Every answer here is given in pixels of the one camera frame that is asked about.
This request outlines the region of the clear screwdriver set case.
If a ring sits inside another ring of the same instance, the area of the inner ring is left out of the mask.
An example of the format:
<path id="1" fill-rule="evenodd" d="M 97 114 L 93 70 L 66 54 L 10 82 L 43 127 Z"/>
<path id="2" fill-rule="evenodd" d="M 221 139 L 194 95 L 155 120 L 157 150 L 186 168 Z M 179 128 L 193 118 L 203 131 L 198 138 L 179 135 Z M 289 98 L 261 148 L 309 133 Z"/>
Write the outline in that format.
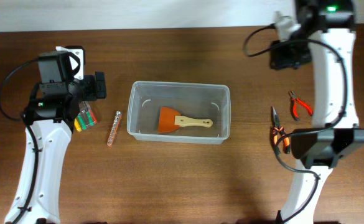
<path id="1" fill-rule="evenodd" d="M 78 132 L 81 132 L 93 127 L 97 123 L 97 119 L 87 101 L 82 101 L 79 104 L 79 109 L 80 112 L 74 120 L 74 127 Z"/>

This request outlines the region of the orange black needle-nose pliers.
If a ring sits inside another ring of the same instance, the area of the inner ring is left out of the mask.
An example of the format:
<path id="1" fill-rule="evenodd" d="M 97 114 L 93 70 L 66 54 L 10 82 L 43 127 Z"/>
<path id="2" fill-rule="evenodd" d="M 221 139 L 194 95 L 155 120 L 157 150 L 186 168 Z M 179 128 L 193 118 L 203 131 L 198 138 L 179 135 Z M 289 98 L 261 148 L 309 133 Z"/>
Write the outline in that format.
<path id="1" fill-rule="evenodd" d="M 271 131 L 271 142 L 272 142 L 272 147 L 274 149 L 274 152 L 276 154 L 280 154 L 281 152 L 277 146 L 277 141 L 279 140 L 279 136 L 283 137 L 287 133 L 280 124 L 279 116 L 278 116 L 275 108 L 273 106 L 271 108 L 272 108 L 271 121 L 273 124 L 272 131 Z M 284 153 L 289 154 L 291 152 L 291 143 L 290 143 L 289 138 L 283 139 L 283 143 L 284 143 L 284 147 L 283 147 Z"/>

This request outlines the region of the orange scraper wooden handle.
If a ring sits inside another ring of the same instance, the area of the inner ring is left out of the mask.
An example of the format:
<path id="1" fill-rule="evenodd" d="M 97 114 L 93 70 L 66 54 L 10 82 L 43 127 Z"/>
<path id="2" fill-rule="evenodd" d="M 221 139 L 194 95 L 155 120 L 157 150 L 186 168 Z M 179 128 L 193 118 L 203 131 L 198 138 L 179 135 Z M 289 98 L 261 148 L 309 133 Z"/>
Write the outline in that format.
<path id="1" fill-rule="evenodd" d="M 182 116 L 177 110 L 163 106 L 159 114 L 158 132 L 170 133 L 189 126 L 198 126 L 211 128 L 213 121 L 211 119 L 196 119 Z"/>

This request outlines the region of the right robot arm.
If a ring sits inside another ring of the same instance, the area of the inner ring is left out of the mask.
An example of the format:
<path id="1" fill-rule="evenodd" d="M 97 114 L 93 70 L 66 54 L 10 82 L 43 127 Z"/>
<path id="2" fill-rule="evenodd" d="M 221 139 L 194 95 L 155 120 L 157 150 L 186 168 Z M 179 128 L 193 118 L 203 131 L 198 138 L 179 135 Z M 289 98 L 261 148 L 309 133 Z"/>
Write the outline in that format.
<path id="1" fill-rule="evenodd" d="M 353 1 L 295 1 L 296 16 L 279 15 L 279 46 L 306 55 L 314 66 L 312 127 L 288 138 L 296 165 L 276 223 L 313 223 L 322 187 L 338 161 L 364 145 L 353 96 L 352 57 L 357 27 Z"/>

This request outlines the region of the orange socket rail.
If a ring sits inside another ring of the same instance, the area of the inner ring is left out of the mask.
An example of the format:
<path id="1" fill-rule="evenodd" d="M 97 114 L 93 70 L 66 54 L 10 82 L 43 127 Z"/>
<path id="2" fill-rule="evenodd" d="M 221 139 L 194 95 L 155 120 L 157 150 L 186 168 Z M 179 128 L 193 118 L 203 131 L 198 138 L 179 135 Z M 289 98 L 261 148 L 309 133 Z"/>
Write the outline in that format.
<path id="1" fill-rule="evenodd" d="M 119 127 L 120 121 L 122 119 L 122 115 L 123 114 L 122 114 L 121 111 L 117 111 L 116 114 L 115 114 L 113 124 L 111 126 L 111 130 L 110 130 L 108 140 L 107 140 L 107 143 L 106 143 L 108 147 L 111 147 L 113 145 L 113 143 L 114 143 L 114 140 L 115 140 L 116 135 L 117 135 L 118 127 Z"/>

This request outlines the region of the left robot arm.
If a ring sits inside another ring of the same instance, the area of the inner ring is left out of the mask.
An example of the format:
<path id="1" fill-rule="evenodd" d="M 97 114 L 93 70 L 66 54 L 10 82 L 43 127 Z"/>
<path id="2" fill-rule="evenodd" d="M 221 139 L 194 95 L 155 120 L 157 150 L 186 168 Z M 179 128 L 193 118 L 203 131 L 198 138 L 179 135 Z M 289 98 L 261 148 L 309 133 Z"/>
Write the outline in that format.
<path id="1" fill-rule="evenodd" d="M 29 95 L 19 121 L 26 150 L 15 198 L 5 223 L 60 223 L 63 160 L 80 113 L 80 103 L 106 98 L 103 72 L 85 75 L 85 49 L 57 47 L 26 63 L 37 63 L 41 81 Z"/>

